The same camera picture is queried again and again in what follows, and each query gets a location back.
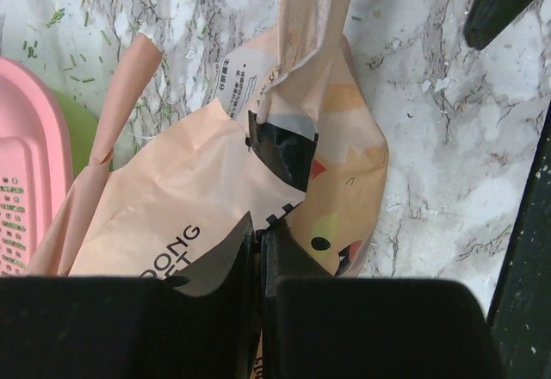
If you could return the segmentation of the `beige cat litter bag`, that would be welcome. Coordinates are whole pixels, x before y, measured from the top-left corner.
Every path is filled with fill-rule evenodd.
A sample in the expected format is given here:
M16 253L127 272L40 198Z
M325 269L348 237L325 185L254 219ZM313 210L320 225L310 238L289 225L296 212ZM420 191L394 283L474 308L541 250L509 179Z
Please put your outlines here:
M90 161L25 272L165 279L243 217L288 224L333 276L357 276L377 222L388 145L357 82L350 0L279 0L274 27L222 58L207 104L109 168L130 107L160 62L144 35L108 92Z

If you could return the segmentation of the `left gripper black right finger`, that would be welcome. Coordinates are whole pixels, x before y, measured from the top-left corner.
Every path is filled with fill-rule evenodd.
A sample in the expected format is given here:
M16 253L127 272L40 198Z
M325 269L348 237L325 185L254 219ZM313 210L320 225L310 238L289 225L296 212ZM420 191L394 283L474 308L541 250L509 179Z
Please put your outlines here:
M278 221L261 236L267 378L501 378L463 284L331 276Z

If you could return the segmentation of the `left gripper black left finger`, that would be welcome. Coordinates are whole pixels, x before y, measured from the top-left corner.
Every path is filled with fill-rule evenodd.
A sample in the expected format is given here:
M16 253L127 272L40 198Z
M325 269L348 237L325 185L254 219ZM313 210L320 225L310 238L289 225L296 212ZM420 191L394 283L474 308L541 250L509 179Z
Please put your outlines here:
M4 278L2 377L248 377L258 343L254 244L245 215L215 248L164 280Z

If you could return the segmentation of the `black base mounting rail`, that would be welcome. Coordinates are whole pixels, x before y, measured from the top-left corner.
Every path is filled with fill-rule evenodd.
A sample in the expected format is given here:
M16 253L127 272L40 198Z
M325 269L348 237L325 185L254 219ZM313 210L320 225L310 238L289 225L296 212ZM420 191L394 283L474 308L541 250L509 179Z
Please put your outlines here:
M550 377L550 115L487 316L507 378Z

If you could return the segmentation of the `pink green litter box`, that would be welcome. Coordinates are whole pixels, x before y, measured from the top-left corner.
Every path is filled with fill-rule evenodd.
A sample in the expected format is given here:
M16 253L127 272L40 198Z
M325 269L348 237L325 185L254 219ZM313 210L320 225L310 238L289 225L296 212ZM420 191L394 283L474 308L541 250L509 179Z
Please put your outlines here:
M1 274L20 276L88 164L98 120L32 71L1 59Z

